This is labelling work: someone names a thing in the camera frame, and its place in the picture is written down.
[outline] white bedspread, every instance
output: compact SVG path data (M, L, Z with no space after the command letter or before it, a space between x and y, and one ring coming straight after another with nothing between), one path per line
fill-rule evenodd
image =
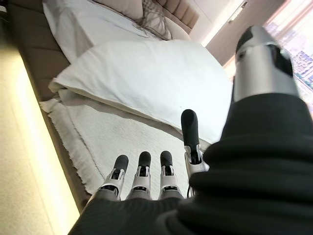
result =
M85 185L94 194L114 166L116 158L125 154L129 165L121 197L130 192L137 170L139 155L149 151L151 159L151 195L157 200L160 186L160 154L168 150L181 192L186 196L188 176L184 161L182 136L161 122L139 117L109 105L78 95L59 91L60 99L42 102L49 112L73 165Z
M133 21L88 0L44 0L43 6L51 32L71 63L102 42L159 40Z

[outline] robotic hand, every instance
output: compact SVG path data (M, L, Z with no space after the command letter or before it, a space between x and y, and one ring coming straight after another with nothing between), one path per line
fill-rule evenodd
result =
M181 116L193 197L182 200L171 154L164 151L160 197L151 200L151 156L143 152L132 190L120 201L128 164L122 155L70 234L313 234L313 122L291 60L253 26L238 42L236 67L219 142L202 154L196 114Z
M181 115L182 134L185 146L185 163L188 178L192 174L208 171L209 166L203 160L203 153L200 151L198 135L198 118L194 111L185 110ZM150 176L151 155L149 152L142 152L139 156L137 172L134 176L132 189L126 200L143 198L152 200L151 176ZM178 187L177 177L173 167L172 155L168 151L163 151L160 156L161 179L159 200L175 197L182 199L183 196ZM111 201L119 201L123 189L124 177L128 166L128 157L119 156L114 164L112 172L107 176L104 184L98 192L90 199L95 197ZM194 196L195 192L189 187L187 197Z

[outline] pillow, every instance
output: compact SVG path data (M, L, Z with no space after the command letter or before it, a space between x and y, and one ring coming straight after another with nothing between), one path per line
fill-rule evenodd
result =
M139 21L143 17L142 0L94 0L108 6L124 16Z
M142 8L143 18L140 26L163 40L171 40L172 36L167 27L162 7L156 5L152 0L143 0Z
M172 35L172 39L181 39L186 41L191 41L188 33L182 29L178 24L176 24L171 19L165 17L168 29L170 30L170 33Z

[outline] black sleeve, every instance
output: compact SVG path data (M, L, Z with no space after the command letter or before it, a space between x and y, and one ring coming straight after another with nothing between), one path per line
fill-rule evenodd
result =
M197 192L158 218L155 234L313 234L313 122L286 94L232 103L221 141L204 154Z

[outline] beige headboard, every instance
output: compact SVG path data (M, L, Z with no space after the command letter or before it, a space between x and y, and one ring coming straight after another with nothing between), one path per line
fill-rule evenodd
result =
M188 34L195 26L199 14L188 0L154 0L163 7L164 15L182 27Z

